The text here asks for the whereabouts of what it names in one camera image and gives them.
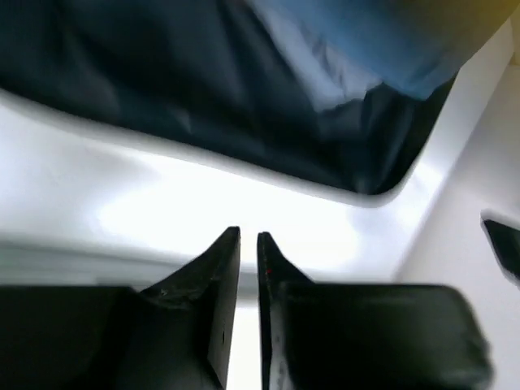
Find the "yellow suitcase with grey lining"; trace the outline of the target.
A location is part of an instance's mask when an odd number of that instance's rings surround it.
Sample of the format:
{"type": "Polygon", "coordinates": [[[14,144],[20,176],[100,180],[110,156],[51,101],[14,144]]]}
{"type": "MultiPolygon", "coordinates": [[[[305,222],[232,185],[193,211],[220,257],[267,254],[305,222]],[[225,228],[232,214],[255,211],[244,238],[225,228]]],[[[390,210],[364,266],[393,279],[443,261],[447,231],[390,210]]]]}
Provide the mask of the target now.
{"type": "Polygon", "coordinates": [[[399,184],[461,68],[517,8],[453,4],[471,56],[426,99],[379,84],[320,110],[251,1],[4,1],[1,86],[98,122],[361,195],[399,184]]]}

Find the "light blue shirt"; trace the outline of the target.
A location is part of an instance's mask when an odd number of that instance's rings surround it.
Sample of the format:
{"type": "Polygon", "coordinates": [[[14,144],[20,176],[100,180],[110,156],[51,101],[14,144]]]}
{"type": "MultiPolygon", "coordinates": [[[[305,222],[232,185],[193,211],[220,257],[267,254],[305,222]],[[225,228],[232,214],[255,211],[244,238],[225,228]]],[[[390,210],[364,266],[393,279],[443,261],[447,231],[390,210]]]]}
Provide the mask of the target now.
{"type": "Polygon", "coordinates": [[[275,46],[325,110],[386,84],[428,98],[471,56],[455,5],[438,1],[251,1],[275,46]]]}

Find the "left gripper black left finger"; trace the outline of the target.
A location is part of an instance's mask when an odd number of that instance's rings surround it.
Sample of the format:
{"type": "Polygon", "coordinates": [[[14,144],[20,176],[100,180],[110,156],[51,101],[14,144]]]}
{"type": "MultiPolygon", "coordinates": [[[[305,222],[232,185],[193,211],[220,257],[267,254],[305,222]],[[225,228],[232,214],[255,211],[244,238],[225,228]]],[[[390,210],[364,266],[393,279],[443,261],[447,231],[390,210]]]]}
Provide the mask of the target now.
{"type": "Polygon", "coordinates": [[[125,286],[1,290],[4,389],[223,389],[241,232],[143,291],[125,286]]]}

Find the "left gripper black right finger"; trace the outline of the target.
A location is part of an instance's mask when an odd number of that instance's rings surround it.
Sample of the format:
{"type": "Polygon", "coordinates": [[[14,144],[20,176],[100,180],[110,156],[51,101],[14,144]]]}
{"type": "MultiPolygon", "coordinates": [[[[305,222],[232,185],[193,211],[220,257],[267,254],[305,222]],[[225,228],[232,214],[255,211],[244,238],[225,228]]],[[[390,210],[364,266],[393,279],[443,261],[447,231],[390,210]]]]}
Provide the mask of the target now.
{"type": "Polygon", "coordinates": [[[488,389],[488,342],[469,302],[434,284],[310,279],[257,241],[265,389],[488,389]]]}

